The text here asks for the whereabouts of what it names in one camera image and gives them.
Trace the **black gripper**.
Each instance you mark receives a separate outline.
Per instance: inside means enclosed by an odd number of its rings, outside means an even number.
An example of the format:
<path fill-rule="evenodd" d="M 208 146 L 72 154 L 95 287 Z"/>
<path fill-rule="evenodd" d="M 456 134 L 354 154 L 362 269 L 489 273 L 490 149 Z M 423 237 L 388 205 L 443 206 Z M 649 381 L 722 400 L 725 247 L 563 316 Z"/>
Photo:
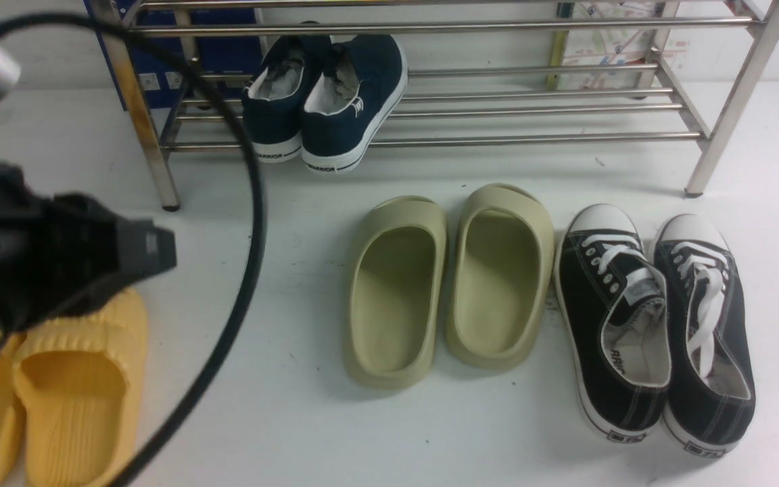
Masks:
<path fill-rule="evenodd" d="M 176 264 L 171 230 L 83 193 L 40 196 L 20 167 L 0 162 L 0 350 L 44 321 L 98 311 Z"/>

